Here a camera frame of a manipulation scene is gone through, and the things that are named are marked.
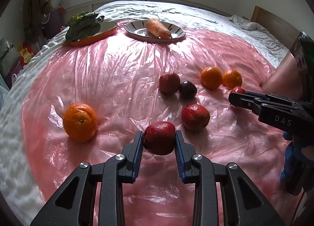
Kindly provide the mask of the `blue white gloved right hand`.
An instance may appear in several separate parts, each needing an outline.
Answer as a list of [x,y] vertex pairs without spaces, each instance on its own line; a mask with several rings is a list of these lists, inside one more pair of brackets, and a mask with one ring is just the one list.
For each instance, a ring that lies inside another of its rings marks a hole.
[[297,196],[303,189],[305,192],[313,188],[313,158],[306,156],[311,146],[304,146],[294,142],[294,136],[288,132],[283,138],[290,141],[284,152],[285,162],[280,181],[291,195]]

